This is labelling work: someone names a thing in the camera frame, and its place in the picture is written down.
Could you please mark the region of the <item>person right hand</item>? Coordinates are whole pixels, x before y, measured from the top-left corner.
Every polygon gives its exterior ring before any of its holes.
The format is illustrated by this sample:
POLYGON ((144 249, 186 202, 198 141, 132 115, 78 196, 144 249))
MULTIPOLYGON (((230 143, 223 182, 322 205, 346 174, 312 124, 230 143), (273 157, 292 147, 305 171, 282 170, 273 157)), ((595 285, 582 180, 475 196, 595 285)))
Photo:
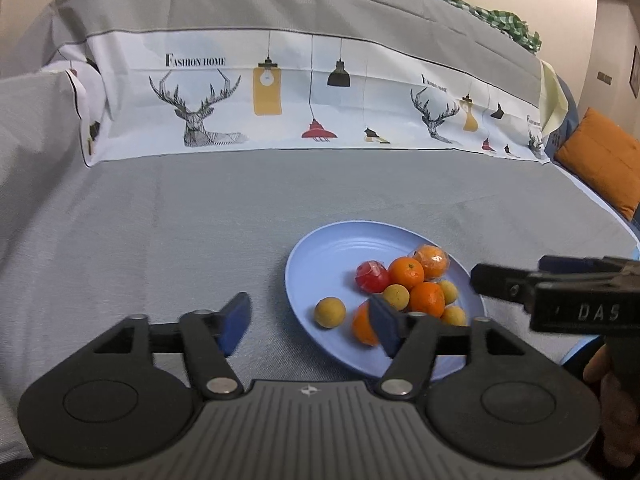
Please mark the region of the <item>person right hand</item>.
POLYGON ((606 459, 614 466, 629 467, 639 455, 639 409, 613 373, 606 344, 590 359, 582 377, 600 384, 606 459))

